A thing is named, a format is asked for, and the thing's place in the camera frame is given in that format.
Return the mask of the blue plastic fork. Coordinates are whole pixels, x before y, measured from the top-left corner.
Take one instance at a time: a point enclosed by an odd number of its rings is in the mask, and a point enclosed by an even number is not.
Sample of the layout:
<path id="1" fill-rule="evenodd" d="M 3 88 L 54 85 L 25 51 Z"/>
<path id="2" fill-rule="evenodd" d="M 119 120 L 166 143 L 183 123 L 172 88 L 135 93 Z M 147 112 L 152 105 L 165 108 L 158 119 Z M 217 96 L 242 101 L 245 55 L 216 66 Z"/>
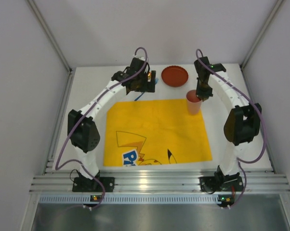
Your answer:
<path id="1" fill-rule="evenodd" d="M 142 92 L 138 97 L 136 97 L 135 99 L 134 99 L 134 101 L 138 101 L 143 95 L 145 94 L 145 92 Z"/>

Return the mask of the pink plastic cup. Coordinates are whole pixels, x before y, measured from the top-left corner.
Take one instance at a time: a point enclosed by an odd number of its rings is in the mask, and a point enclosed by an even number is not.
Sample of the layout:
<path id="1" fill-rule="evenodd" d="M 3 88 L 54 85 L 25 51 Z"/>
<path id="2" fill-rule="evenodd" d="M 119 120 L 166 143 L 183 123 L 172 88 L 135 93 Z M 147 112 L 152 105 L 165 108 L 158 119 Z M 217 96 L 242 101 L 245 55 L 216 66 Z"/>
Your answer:
<path id="1" fill-rule="evenodd" d="M 187 92 L 186 102 L 189 114 L 196 115 L 200 111 L 202 100 L 197 97 L 196 90 Z"/>

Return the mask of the yellow printed cloth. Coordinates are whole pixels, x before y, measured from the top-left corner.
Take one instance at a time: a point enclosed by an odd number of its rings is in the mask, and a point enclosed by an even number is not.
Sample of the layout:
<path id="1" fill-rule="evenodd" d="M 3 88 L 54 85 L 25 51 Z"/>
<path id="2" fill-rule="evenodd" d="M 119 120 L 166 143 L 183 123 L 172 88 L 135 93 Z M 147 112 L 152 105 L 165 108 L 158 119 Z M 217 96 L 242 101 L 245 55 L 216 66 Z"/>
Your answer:
<path id="1" fill-rule="evenodd" d="M 116 103 L 106 116 L 104 166 L 155 166 L 211 161 L 201 112 L 184 99 Z"/>

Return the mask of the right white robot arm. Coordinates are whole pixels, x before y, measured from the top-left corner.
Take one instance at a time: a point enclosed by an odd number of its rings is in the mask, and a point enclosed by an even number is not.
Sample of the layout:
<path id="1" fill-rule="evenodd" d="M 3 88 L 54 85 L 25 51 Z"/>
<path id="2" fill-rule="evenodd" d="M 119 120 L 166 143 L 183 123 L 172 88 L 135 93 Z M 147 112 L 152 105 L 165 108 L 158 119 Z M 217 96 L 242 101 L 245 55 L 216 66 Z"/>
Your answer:
<path id="1" fill-rule="evenodd" d="M 205 101 L 216 93 L 228 112 L 223 128 L 227 140 L 224 156 L 212 177 L 200 178 L 201 190 L 209 194 L 232 189 L 241 191 L 243 182 L 238 159 L 259 134 L 261 106 L 251 104 L 229 78 L 216 76 L 226 71 L 222 64 L 210 64 L 207 57 L 201 57 L 195 60 L 194 66 L 198 74 L 196 96 Z"/>

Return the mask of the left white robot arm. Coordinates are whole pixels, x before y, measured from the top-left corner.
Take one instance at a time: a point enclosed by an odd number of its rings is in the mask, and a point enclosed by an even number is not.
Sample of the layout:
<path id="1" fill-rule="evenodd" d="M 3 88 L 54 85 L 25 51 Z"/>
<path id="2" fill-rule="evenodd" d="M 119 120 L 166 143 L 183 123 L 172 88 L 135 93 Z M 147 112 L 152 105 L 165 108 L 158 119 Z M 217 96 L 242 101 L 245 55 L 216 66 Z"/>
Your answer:
<path id="1" fill-rule="evenodd" d="M 81 162 L 80 173 L 92 180 L 99 173 L 95 148 L 100 141 L 98 121 L 131 91 L 155 92 L 156 71 L 150 70 L 145 57 L 133 57 L 123 71 L 117 71 L 107 86 L 86 106 L 68 114 L 67 133 Z"/>

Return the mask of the gold metal spoon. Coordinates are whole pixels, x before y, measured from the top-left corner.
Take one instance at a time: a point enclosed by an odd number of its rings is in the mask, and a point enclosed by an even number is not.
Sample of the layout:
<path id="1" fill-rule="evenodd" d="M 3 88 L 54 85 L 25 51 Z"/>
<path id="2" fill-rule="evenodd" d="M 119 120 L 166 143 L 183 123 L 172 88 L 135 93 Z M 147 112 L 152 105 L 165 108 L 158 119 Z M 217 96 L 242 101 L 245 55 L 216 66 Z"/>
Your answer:
<path id="1" fill-rule="evenodd" d="M 147 81 L 148 82 L 151 82 L 151 79 L 152 79 L 152 74 L 151 74 L 151 72 L 148 72 L 148 74 L 147 74 Z"/>

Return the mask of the red round plate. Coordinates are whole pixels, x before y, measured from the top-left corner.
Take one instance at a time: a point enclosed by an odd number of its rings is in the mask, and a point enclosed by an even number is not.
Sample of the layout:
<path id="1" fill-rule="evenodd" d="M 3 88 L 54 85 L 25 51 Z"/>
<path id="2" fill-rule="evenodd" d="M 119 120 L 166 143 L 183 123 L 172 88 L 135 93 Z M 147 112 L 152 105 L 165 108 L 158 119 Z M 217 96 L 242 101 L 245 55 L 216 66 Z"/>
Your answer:
<path id="1" fill-rule="evenodd" d="M 181 87 L 188 81 L 188 72 L 183 67 L 171 65 L 163 69 L 161 78 L 170 87 Z"/>

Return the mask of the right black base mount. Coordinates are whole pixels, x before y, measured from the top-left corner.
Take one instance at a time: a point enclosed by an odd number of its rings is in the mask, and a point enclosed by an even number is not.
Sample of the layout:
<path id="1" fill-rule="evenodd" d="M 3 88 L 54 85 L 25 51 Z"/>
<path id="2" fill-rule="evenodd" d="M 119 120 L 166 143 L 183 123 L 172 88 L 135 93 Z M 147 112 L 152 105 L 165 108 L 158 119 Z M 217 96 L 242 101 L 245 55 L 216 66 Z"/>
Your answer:
<path id="1" fill-rule="evenodd" d="M 226 177 L 218 179 L 217 177 L 200 177 L 201 191 L 209 194 L 215 192 L 231 192 L 234 189 L 236 192 L 241 192 L 243 190 L 242 177 Z"/>

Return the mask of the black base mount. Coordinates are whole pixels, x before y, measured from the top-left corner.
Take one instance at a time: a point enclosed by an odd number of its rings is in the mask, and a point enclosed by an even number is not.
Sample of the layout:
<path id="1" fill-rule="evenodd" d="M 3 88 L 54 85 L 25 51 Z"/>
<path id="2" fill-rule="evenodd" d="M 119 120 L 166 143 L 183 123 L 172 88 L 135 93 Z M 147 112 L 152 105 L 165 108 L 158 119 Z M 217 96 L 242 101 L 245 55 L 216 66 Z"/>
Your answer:
<path id="1" fill-rule="evenodd" d="M 226 177 L 218 179 L 217 177 L 200 177 L 201 191 L 209 194 L 215 192 L 231 192 L 234 189 L 236 192 L 241 192 L 243 190 L 242 177 Z"/>
<path id="2" fill-rule="evenodd" d="M 114 177 L 101 177 L 98 179 L 104 186 L 105 192 L 111 193 L 115 187 Z M 102 186 L 94 179 L 76 177 L 73 180 L 72 192 L 75 193 L 93 193 L 93 192 L 103 192 Z"/>

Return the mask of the left aluminium corner post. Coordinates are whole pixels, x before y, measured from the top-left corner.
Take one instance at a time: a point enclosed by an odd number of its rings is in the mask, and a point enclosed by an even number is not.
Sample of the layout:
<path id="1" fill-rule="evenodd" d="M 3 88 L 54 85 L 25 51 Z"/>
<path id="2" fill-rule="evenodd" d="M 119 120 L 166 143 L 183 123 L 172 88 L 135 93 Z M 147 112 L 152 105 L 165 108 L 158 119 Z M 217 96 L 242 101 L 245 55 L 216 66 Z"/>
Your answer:
<path id="1" fill-rule="evenodd" d="M 29 9 L 32 11 L 32 13 L 34 14 L 35 18 L 38 21 L 38 24 L 40 25 L 42 31 L 44 32 L 44 34 L 46 35 L 48 41 L 50 42 L 51 46 L 53 47 L 56 55 L 58 56 L 59 60 L 61 61 L 62 65 L 64 66 L 65 70 L 68 73 L 72 72 L 72 68 L 69 65 L 66 57 L 64 56 L 55 36 L 53 35 L 53 32 L 51 31 L 48 23 L 46 22 L 43 14 L 41 13 L 38 5 L 36 4 L 36 2 L 34 0 L 25 0 L 25 2 L 27 3 Z"/>

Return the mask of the aluminium corner post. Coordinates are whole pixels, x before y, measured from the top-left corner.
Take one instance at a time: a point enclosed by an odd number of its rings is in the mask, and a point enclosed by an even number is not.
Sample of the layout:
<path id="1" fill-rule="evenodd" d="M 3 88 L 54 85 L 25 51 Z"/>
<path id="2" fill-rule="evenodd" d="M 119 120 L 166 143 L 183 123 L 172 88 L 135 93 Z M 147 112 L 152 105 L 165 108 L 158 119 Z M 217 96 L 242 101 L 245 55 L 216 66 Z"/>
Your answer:
<path id="1" fill-rule="evenodd" d="M 284 3 L 285 3 L 285 0 L 276 0 L 274 2 L 273 7 L 271 8 L 271 10 L 269 11 L 268 15 L 266 16 L 264 22 L 262 23 L 262 25 L 260 27 L 260 30 L 256 34 L 256 37 L 253 40 L 252 45 L 248 49 L 247 53 L 244 56 L 243 61 L 239 65 L 241 71 L 243 71 L 245 69 L 245 67 L 249 63 L 250 59 L 252 58 L 252 56 L 256 52 L 256 49 L 258 48 L 258 46 L 262 42 L 262 40 L 265 37 L 268 29 L 270 28 L 271 24 L 274 22 L 276 16 L 278 15 L 279 11 L 283 7 Z"/>
<path id="2" fill-rule="evenodd" d="M 48 41 L 50 42 L 51 46 L 53 47 L 56 55 L 58 56 L 59 60 L 61 61 L 62 65 L 64 66 L 65 70 L 68 73 L 72 72 L 72 68 L 69 65 L 66 57 L 64 56 L 55 36 L 53 35 L 53 32 L 51 31 L 48 23 L 46 22 L 43 14 L 41 13 L 38 5 L 36 4 L 36 2 L 34 0 L 25 0 L 25 2 L 27 3 L 29 9 L 32 11 L 32 13 L 34 14 L 35 18 L 38 21 L 38 24 L 40 25 L 42 31 L 44 32 L 44 34 L 46 35 Z"/>

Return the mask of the right aluminium corner post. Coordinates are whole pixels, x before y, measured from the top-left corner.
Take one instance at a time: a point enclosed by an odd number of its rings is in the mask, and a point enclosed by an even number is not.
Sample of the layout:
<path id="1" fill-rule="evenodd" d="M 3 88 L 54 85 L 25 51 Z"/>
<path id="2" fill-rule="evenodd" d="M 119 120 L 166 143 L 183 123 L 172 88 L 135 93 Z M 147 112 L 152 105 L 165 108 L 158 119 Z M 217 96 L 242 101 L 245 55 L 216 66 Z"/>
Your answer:
<path id="1" fill-rule="evenodd" d="M 241 71 L 243 71 L 245 69 L 245 67 L 249 63 L 250 59 L 252 58 L 252 56 L 256 52 L 256 49 L 258 48 L 258 46 L 262 42 L 262 40 L 265 37 L 268 29 L 270 28 L 271 24 L 274 22 L 276 16 L 278 15 L 279 11 L 283 7 L 284 3 L 285 3 L 285 0 L 276 0 L 274 2 L 273 7 L 271 8 L 271 10 L 269 11 L 268 15 L 266 16 L 264 22 L 262 23 L 262 25 L 260 27 L 260 30 L 256 34 L 256 37 L 253 40 L 252 45 L 248 49 L 247 53 L 244 56 L 243 61 L 239 65 Z"/>

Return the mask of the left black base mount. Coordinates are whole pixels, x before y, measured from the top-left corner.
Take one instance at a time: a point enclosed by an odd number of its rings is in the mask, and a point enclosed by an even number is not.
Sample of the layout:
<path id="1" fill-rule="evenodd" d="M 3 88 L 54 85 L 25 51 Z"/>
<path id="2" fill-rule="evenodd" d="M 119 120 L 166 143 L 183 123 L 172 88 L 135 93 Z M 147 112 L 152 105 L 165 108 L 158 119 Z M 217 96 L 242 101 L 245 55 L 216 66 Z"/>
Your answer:
<path id="1" fill-rule="evenodd" d="M 111 193 L 115 187 L 114 177 L 101 177 L 98 179 L 104 186 L 105 192 Z M 73 180 L 72 192 L 75 193 L 93 193 L 93 192 L 103 192 L 102 186 L 94 179 L 76 177 Z"/>

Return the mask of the aluminium mounting rail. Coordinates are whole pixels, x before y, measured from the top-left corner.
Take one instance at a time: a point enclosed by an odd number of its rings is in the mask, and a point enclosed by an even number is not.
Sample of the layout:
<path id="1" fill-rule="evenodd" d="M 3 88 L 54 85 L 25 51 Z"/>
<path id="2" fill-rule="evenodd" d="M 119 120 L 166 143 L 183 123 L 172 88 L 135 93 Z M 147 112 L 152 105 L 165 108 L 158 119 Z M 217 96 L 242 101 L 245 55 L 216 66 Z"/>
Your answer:
<path id="1" fill-rule="evenodd" d="M 163 171 L 163 170 L 104 170 L 103 177 L 114 177 L 116 193 L 199 193 L 200 177 L 210 176 L 210 171 Z M 49 171 L 35 176 L 29 191 L 31 193 L 70 193 L 72 178 L 76 173 L 68 170 Z M 246 171 L 241 174 L 247 182 L 246 193 L 275 194 L 289 193 L 290 185 L 283 174 L 272 171 Z"/>

